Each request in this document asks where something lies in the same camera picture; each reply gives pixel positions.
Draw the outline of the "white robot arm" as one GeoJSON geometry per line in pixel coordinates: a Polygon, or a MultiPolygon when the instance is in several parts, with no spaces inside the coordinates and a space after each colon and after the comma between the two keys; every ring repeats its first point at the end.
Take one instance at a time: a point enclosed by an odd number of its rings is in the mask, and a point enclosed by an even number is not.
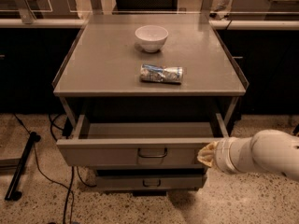
{"type": "Polygon", "coordinates": [[[200,149],[197,160],[227,175],[271,173],[299,181],[299,137],[277,130],[225,137],[200,149]]]}

